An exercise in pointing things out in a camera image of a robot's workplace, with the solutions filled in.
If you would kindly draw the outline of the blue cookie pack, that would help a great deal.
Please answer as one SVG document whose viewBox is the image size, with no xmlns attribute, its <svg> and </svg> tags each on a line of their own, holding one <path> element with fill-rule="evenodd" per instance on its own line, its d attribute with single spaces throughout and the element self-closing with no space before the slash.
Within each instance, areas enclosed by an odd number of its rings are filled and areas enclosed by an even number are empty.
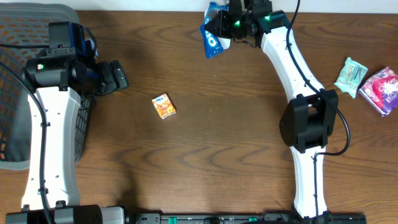
<svg viewBox="0 0 398 224">
<path fill-rule="evenodd" d="M 227 11 L 229 9 L 228 4 L 229 1 L 224 1 L 224 0 L 210 1 L 208 9 L 217 9 L 218 12 L 221 10 Z M 224 52 L 224 49 L 222 48 L 220 41 L 218 40 L 218 37 L 205 30 L 205 25 L 211 20 L 212 19 L 210 19 L 210 17 L 206 16 L 204 13 L 204 19 L 199 28 L 203 39 L 206 58 L 212 58 Z"/>
</svg>

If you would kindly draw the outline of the small orange box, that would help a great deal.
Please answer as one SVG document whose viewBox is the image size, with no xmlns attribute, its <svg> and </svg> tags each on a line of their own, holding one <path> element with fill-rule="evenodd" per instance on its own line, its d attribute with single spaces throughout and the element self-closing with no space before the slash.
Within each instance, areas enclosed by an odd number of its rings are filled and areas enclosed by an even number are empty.
<svg viewBox="0 0 398 224">
<path fill-rule="evenodd" d="M 176 109 L 166 93 L 152 99 L 152 104 L 161 119 L 165 119 L 176 113 Z"/>
</svg>

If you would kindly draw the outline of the mint green snack packet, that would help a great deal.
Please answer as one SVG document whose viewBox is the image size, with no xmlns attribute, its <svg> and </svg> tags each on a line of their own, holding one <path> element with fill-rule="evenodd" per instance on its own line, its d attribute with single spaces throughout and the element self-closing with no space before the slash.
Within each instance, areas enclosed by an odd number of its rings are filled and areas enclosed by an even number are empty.
<svg viewBox="0 0 398 224">
<path fill-rule="evenodd" d="M 334 85 L 343 93 L 348 93 L 352 98 L 356 98 L 358 87 L 367 72 L 367 67 L 348 57 Z"/>
</svg>

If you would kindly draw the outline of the purple snack package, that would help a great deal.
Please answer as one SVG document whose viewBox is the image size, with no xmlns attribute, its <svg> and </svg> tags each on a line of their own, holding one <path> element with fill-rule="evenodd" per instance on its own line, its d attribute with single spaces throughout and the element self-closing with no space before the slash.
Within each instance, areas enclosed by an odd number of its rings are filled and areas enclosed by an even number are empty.
<svg viewBox="0 0 398 224">
<path fill-rule="evenodd" d="M 381 115 L 389 115 L 397 107 L 397 74 L 383 68 L 359 89 L 359 94 Z"/>
</svg>

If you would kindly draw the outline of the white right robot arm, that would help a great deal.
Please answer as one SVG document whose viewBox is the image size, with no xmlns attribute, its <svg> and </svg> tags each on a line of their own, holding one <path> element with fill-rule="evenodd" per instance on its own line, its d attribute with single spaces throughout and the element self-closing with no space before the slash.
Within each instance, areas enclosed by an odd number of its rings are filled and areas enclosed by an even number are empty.
<svg viewBox="0 0 398 224">
<path fill-rule="evenodd" d="M 295 216 L 290 221 L 326 223 L 323 160 L 338 114 L 338 96 L 309 69 L 295 42 L 292 20 L 284 11 L 274 11 L 270 1 L 212 1 L 200 31 L 208 58 L 222 53 L 232 41 L 252 37 L 253 47 L 271 61 L 287 98 L 279 131 L 294 162 Z"/>
</svg>

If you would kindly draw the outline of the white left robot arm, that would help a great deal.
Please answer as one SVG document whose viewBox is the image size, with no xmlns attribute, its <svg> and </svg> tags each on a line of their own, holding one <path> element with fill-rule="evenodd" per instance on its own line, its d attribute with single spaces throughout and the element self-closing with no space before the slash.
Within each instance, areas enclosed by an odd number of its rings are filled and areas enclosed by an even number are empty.
<svg viewBox="0 0 398 224">
<path fill-rule="evenodd" d="M 118 60 L 97 62 L 97 43 L 77 23 L 51 22 L 43 56 L 27 61 L 16 80 L 31 114 L 29 179 L 19 212 L 7 223 L 129 223 L 120 206 L 82 205 L 75 175 L 75 133 L 81 100 L 127 88 Z"/>
</svg>

